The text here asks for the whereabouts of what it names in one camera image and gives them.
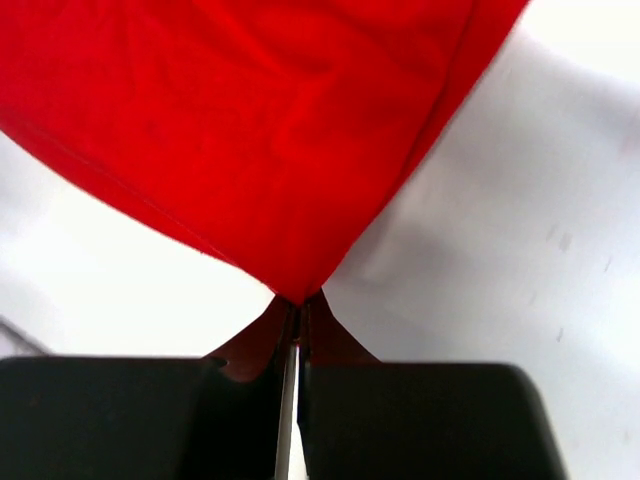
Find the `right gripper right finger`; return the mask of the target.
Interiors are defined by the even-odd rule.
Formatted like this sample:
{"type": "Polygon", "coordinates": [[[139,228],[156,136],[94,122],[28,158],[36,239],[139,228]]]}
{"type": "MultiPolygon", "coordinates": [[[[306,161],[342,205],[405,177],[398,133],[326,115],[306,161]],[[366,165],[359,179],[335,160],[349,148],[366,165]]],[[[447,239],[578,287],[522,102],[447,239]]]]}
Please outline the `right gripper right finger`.
{"type": "Polygon", "coordinates": [[[541,397],[501,363],[389,363],[334,317],[300,312],[298,424],[312,479],[562,479],[541,397]]]}

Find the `red t shirt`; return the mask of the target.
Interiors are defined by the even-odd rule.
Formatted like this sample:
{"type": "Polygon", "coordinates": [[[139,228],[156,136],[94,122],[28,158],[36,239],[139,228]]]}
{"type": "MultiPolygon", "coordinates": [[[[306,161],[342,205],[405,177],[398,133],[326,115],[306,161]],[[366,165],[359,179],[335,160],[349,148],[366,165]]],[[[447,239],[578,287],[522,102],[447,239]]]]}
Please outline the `red t shirt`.
{"type": "Polygon", "coordinates": [[[1,128],[300,303],[392,199],[522,1],[5,1],[1,128]]]}

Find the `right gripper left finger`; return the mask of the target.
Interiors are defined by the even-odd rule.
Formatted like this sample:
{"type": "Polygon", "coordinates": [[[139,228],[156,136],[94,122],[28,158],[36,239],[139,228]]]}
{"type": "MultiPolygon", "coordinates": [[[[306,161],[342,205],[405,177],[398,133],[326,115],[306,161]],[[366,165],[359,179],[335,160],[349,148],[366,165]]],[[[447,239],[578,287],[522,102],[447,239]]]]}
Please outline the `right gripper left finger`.
{"type": "Polygon", "coordinates": [[[1,362],[5,479],[284,479],[293,307],[275,298],[201,358],[1,362]]]}

